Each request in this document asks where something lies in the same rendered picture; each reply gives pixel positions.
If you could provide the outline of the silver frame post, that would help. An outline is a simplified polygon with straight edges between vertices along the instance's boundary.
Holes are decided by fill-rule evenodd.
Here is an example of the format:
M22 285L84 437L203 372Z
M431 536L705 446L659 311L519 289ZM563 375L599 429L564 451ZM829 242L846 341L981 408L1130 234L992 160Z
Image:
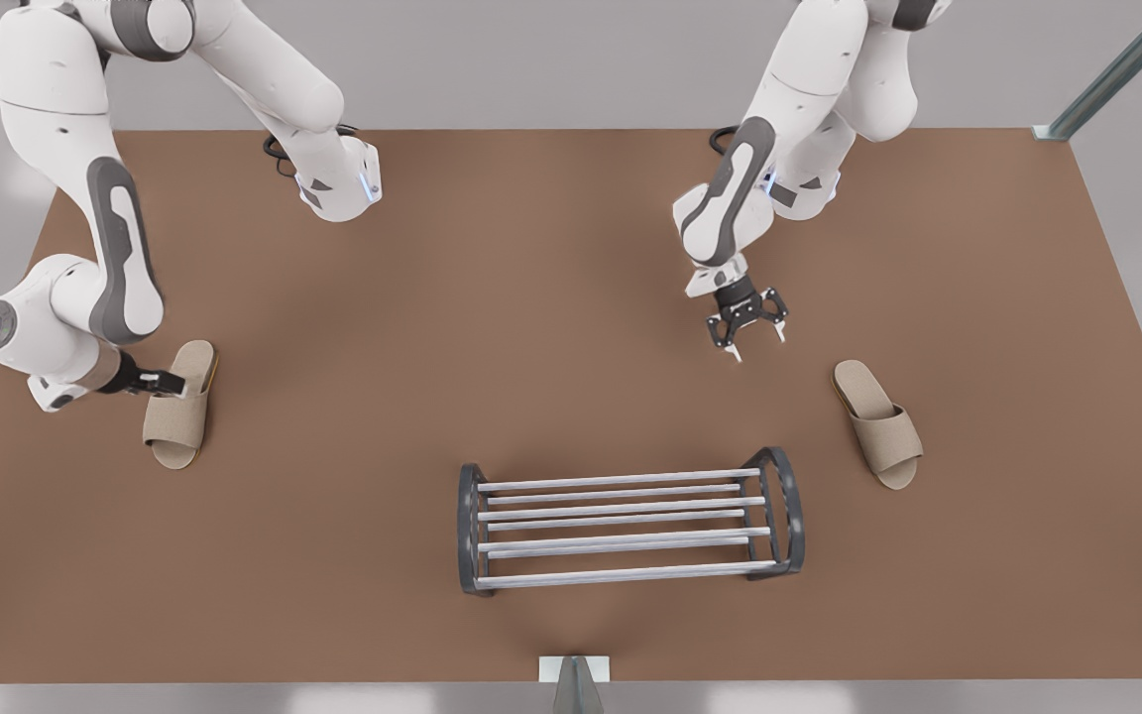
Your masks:
M538 681L556 683L552 714L606 714L598 688L611 681L606 655L540 656Z
M1142 31L1129 45L1116 55L1116 58L1097 74L1056 119L1047 125L1034 125L1030 133L1034 141L1067 142L1086 126L1101 109L1105 107L1115 95L1129 85L1133 77L1142 71Z

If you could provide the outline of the beige slipper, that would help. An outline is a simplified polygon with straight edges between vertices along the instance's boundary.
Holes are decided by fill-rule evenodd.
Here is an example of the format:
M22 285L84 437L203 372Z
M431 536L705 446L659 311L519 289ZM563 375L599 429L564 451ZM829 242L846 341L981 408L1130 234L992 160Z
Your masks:
M872 372L858 360L834 367L831 382L851 416L862 460L884 487L902 491L924 455L911 417L888 398Z
M147 402L142 441L168 470L184 470L202 447L217 360L217 351L208 340L180 345L172 356L171 374L184 380L184 392L180 398L164 395Z

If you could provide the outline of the grey metal shoe rack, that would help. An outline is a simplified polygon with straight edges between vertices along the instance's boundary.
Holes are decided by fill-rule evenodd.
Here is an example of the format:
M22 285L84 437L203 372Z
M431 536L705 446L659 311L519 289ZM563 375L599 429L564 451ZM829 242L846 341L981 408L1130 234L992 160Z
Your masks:
M714 549L718 561L580 565L557 572L494 573L498 561ZM805 515L785 450L762 447L731 470L494 482L477 464L459 470L456 556L459 587L500 589L630 580L798 573L807 555Z

